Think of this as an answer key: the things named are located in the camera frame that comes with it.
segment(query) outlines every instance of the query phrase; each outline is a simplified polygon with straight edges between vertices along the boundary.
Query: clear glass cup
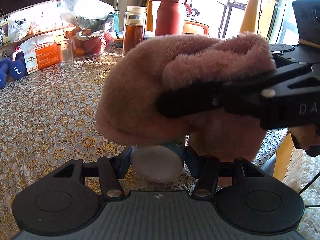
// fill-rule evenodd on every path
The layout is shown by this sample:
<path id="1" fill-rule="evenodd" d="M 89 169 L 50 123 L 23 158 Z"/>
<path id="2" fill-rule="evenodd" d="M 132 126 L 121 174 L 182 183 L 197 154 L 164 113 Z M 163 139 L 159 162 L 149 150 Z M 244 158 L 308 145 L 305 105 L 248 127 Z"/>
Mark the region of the clear glass cup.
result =
<path id="1" fill-rule="evenodd" d="M 60 67 L 73 65 L 73 40 L 64 40 L 57 43 Z"/>
<path id="2" fill-rule="evenodd" d="M 147 8 L 142 6 L 128 6 L 124 14 L 124 31 L 122 56 L 144 41 Z"/>

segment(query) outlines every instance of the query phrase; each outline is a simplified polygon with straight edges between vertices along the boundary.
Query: blue dumbbell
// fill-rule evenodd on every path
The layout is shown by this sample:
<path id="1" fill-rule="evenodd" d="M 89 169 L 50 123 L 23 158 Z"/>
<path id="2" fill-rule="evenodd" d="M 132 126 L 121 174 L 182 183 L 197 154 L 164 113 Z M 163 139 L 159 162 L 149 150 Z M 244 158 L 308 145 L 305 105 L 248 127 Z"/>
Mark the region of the blue dumbbell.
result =
<path id="1" fill-rule="evenodd" d="M 9 76 L 14 80 L 18 80 L 24 76 L 25 73 L 25 65 L 21 62 L 21 60 L 17 59 L 11 63 L 9 68 Z"/>
<path id="2" fill-rule="evenodd" d="M 4 57 L 0 61 L 0 88 L 5 86 L 7 81 L 7 74 L 9 73 L 9 67 L 12 63 L 12 60 L 9 57 Z"/>
<path id="3" fill-rule="evenodd" d="M 20 52 L 17 53 L 15 60 L 17 60 L 17 59 L 21 60 L 21 62 L 26 66 L 26 61 L 24 59 L 23 51 L 20 51 Z M 27 68 L 25 69 L 24 75 L 25 76 L 28 75 Z"/>

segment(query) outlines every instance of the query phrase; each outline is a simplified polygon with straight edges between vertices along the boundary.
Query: orange box label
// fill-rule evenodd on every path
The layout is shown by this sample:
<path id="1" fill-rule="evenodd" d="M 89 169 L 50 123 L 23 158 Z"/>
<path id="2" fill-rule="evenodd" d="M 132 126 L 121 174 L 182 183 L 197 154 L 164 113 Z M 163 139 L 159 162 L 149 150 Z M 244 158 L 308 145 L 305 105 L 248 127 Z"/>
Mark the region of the orange box label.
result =
<path id="1" fill-rule="evenodd" d="M 49 67 L 59 62 L 57 43 L 49 42 L 35 46 L 38 69 Z"/>

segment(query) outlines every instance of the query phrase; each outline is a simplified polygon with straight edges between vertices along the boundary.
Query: metal screw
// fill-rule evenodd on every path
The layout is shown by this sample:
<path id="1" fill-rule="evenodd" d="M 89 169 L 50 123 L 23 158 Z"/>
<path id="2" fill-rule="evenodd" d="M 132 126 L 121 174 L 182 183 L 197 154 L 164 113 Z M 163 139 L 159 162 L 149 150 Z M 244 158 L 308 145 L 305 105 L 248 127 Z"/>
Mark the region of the metal screw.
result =
<path id="1" fill-rule="evenodd" d="M 160 193 L 158 193 L 158 194 L 156 194 L 156 195 L 155 195 L 155 197 L 156 197 L 157 199 L 159 199 L 159 198 L 162 198 L 162 197 L 163 197 L 163 195 L 162 195 L 162 194 L 160 194 Z"/>
<path id="2" fill-rule="evenodd" d="M 213 106 L 218 106 L 219 105 L 219 100 L 217 98 L 213 98 L 211 103 L 212 103 Z"/>
<path id="3" fill-rule="evenodd" d="M 199 189 L 196 189 L 195 195 L 196 195 L 197 197 L 207 197 L 207 196 L 210 195 L 210 191 L 207 190 L 207 189 L 201 189 L 201 188 L 199 188 Z"/>
<path id="4" fill-rule="evenodd" d="M 111 189 L 107 191 L 108 197 L 120 197 L 122 194 L 121 190 L 119 189 Z"/>
<path id="5" fill-rule="evenodd" d="M 261 91 L 261 95 L 265 98 L 273 98 L 276 95 L 276 91 L 274 89 L 264 89 Z"/>

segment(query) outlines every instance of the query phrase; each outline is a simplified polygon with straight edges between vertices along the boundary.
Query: glass tea bottle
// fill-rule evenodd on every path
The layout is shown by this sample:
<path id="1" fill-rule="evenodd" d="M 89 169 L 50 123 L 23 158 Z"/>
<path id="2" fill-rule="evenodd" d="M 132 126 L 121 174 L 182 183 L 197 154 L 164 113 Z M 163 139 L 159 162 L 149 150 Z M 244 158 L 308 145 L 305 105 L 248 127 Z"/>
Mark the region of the glass tea bottle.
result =
<path id="1" fill-rule="evenodd" d="M 130 49 L 144 41 L 146 28 L 147 8 L 142 6 L 128 6 L 124 14 L 124 32 L 122 56 Z"/>

